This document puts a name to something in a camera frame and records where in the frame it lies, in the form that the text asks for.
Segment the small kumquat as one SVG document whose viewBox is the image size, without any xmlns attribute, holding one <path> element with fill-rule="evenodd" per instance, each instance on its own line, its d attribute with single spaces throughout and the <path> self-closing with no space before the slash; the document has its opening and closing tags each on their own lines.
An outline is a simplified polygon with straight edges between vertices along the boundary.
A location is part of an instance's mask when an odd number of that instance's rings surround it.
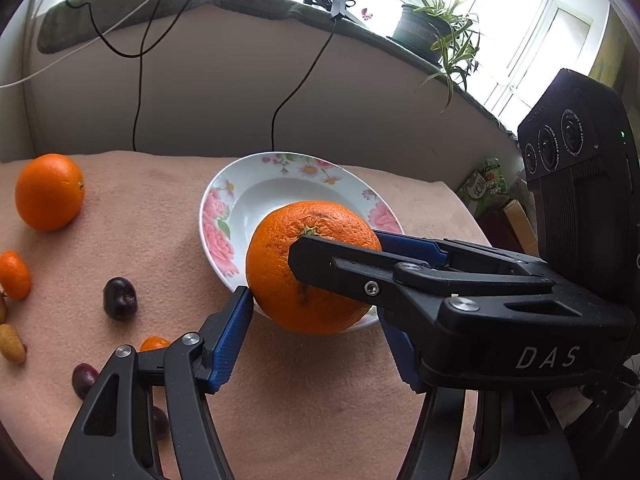
<svg viewBox="0 0 640 480">
<path fill-rule="evenodd" d="M 149 336 L 142 342 L 142 344 L 140 344 L 139 351 L 147 352 L 147 351 L 160 350 L 160 349 L 165 349 L 170 345 L 171 345 L 171 342 L 163 337 Z"/>
</svg>

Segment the large rough orange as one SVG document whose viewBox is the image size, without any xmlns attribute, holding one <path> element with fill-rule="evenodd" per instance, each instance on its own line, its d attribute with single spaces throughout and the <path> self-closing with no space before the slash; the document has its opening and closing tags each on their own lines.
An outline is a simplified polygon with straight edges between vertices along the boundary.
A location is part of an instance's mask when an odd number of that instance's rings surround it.
<svg viewBox="0 0 640 480">
<path fill-rule="evenodd" d="M 258 224 L 245 258 L 247 284 L 258 306 L 286 330 L 335 335 L 356 324 L 370 306 L 317 286 L 331 260 L 305 243 L 306 236 L 382 249 L 367 222 L 348 208 L 324 200 L 292 203 Z"/>
</svg>

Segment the yellow longan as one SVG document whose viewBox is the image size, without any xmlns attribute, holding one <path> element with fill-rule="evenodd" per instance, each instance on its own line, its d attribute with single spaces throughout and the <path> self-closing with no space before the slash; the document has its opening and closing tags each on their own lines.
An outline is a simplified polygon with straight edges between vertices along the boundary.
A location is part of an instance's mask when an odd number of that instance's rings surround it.
<svg viewBox="0 0 640 480">
<path fill-rule="evenodd" d="M 0 325 L 0 352 L 9 362 L 22 365 L 26 360 L 26 347 L 10 324 Z"/>
</svg>

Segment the green snack bag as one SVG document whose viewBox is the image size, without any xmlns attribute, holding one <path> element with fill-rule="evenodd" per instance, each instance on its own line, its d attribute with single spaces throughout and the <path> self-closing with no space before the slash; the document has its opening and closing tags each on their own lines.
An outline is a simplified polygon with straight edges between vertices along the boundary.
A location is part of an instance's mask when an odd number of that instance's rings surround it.
<svg viewBox="0 0 640 480">
<path fill-rule="evenodd" d="M 500 162 L 495 157 L 483 160 L 456 191 L 474 218 L 502 208 L 508 201 L 508 187 Z"/>
</svg>

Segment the black device on sill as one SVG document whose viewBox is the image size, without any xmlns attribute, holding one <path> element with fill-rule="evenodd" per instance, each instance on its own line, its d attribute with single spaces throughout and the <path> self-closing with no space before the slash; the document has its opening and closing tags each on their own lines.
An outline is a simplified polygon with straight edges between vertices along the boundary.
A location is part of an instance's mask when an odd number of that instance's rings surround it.
<svg viewBox="0 0 640 480">
<path fill-rule="evenodd" d="M 355 0 L 304 0 L 304 3 L 320 6 L 320 8 L 328 11 L 332 21 L 349 20 L 353 23 L 360 22 L 360 18 L 350 12 L 350 9 L 356 6 Z"/>
</svg>

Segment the grey sill cloth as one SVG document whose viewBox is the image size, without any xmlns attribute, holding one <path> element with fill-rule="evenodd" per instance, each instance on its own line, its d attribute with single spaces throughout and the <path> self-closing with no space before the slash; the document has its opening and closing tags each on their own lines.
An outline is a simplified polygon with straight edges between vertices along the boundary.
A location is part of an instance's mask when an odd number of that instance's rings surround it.
<svg viewBox="0 0 640 480">
<path fill-rule="evenodd" d="M 37 153 L 137 150 L 329 154 L 401 139 L 514 141 L 435 67 L 349 21 L 292 0 L 44 0 L 24 60 Z"/>
</svg>

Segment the potted spider plant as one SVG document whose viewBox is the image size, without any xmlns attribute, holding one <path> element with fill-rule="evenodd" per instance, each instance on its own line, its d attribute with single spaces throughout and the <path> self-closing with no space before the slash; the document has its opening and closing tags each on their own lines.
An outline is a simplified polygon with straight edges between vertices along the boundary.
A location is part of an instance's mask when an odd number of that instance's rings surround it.
<svg viewBox="0 0 640 480">
<path fill-rule="evenodd" d="M 447 87 L 444 110 L 450 105 L 454 92 L 459 86 L 468 91 L 468 78 L 480 65 L 482 33 L 477 29 L 478 17 L 474 12 L 459 12 L 460 6 L 468 1 L 420 0 L 420 6 L 404 4 L 399 24 L 406 23 L 401 33 L 407 37 L 419 38 L 428 50 L 437 55 L 440 69 L 428 75 L 421 86 L 439 79 Z"/>
</svg>

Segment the floral white plate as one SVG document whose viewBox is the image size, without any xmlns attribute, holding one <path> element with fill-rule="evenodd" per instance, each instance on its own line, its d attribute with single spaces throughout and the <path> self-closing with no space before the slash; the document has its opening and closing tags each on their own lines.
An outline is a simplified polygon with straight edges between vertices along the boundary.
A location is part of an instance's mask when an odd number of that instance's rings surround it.
<svg viewBox="0 0 640 480">
<path fill-rule="evenodd" d="M 213 177 L 198 212 L 206 258 L 228 289 L 246 284 L 246 252 L 262 219 L 302 200 L 338 203 L 372 229 L 404 232 L 382 196 L 345 168 L 292 152 L 250 154 Z"/>
</svg>

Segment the dark plum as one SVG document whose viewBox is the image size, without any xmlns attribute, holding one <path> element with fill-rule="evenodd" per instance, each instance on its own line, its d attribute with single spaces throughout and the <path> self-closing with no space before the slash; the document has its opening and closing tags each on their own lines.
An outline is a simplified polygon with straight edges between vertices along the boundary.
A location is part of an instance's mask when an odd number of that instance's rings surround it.
<svg viewBox="0 0 640 480">
<path fill-rule="evenodd" d="M 103 287 L 103 310 L 112 320 L 130 321 L 138 310 L 134 285 L 120 276 L 108 280 Z"/>
</svg>

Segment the large smooth orange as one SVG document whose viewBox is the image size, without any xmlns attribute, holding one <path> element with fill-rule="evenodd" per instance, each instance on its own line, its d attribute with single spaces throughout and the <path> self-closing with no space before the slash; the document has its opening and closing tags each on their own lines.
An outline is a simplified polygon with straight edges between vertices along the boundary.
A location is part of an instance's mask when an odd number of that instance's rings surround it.
<svg viewBox="0 0 640 480">
<path fill-rule="evenodd" d="M 29 162 L 16 180 L 17 213 L 32 229 L 52 232 L 79 214 L 85 179 L 79 166 L 61 154 L 45 154 Z"/>
</svg>

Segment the small mandarin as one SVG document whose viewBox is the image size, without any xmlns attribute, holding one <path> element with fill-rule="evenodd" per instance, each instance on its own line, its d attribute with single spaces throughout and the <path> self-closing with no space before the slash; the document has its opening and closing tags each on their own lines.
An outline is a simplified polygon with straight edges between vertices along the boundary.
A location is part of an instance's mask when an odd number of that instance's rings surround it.
<svg viewBox="0 0 640 480">
<path fill-rule="evenodd" d="M 6 296 L 14 300 L 25 299 L 32 290 L 32 276 L 28 266 L 17 252 L 2 252 L 0 283 Z"/>
</svg>

